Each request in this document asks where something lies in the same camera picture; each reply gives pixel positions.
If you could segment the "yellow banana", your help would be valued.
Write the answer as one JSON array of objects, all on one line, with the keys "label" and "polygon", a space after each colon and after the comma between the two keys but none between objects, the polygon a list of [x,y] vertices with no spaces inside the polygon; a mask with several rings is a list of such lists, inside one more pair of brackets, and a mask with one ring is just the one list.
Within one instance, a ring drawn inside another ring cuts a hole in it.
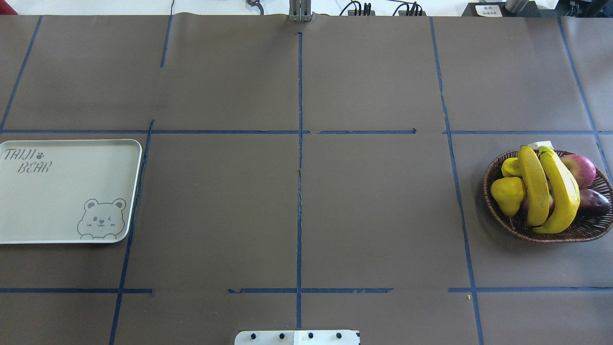
[{"label": "yellow banana", "polygon": [[538,227],[549,217],[550,194],[545,171],[538,155],[529,146],[520,146],[517,154],[529,203],[527,223]]},{"label": "yellow banana", "polygon": [[568,229],[576,218],[579,204],[579,188],[558,154],[550,147],[540,146],[539,161],[552,186],[554,209],[543,225],[534,227],[536,234],[558,234]]}]

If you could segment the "paper basket tag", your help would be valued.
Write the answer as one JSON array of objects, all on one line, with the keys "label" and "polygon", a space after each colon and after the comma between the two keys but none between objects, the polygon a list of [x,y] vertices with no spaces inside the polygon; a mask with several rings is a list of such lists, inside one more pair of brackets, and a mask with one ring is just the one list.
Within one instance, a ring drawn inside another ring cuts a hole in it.
[{"label": "paper basket tag", "polygon": [[539,150],[541,147],[547,147],[548,150],[554,150],[554,146],[550,140],[541,140],[537,142],[532,142],[528,144],[528,147],[530,147],[533,150]]}]

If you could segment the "brown wicker basket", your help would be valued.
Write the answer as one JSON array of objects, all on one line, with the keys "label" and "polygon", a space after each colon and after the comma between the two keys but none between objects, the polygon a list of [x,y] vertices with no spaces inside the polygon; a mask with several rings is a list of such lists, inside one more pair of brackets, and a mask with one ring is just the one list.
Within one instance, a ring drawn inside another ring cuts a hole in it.
[{"label": "brown wicker basket", "polygon": [[479,201],[482,210],[488,215],[489,225],[507,237],[543,244],[593,241],[609,233],[612,228],[611,211],[602,216],[577,215],[569,228],[558,234],[534,233],[526,223],[527,214],[523,210],[519,210],[513,218],[504,216],[490,193],[490,186],[495,180],[503,177],[501,167],[504,160],[516,155],[516,150],[506,151],[495,157],[485,170]]}]

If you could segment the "pale green bear tray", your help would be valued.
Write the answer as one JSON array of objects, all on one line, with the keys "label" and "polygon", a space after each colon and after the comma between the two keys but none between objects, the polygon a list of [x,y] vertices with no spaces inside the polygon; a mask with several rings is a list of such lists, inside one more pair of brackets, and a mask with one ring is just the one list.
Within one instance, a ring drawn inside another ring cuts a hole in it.
[{"label": "pale green bear tray", "polygon": [[2,244],[112,244],[131,228],[143,149],[134,139],[1,144]]}]

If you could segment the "pink red apple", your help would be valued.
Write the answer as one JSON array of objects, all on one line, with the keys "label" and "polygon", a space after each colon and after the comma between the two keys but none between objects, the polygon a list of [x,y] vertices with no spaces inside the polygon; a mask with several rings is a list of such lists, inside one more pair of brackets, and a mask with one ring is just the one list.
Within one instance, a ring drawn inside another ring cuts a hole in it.
[{"label": "pink red apple", "polygon": [[595,180],[596,166],[584,155],[567,154],[562,156],[560,160],[573,175],[579,189],[588,188]]}]

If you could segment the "grey aluminium post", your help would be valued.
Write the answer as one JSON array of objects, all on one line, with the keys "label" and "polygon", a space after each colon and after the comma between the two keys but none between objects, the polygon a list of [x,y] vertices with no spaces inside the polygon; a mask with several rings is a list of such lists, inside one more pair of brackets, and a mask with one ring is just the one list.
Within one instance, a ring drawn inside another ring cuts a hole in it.
[{"label": "grey aluminium post", "polygon": [[288,18],[290,22],[307,23],[312,20],[312,0],[289,0]]}]

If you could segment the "white mount base plate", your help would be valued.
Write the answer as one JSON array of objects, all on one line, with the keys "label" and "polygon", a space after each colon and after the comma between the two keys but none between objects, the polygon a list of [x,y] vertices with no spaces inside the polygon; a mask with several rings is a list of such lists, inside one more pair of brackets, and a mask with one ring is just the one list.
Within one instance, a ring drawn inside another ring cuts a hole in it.
[{"label": "white mount base plate", "polygon": [[241,331],[235,345],[360,345],[354,330],[254,330]]}]

